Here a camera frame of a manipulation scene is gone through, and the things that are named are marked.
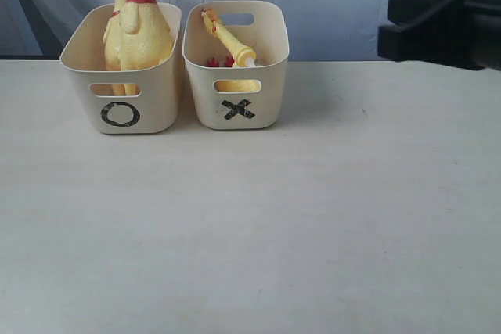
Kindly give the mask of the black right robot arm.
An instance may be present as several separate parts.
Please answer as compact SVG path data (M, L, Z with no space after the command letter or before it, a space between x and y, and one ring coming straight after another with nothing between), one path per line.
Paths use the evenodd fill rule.
M388 0L377 55L465 70L500 69L500 0Z

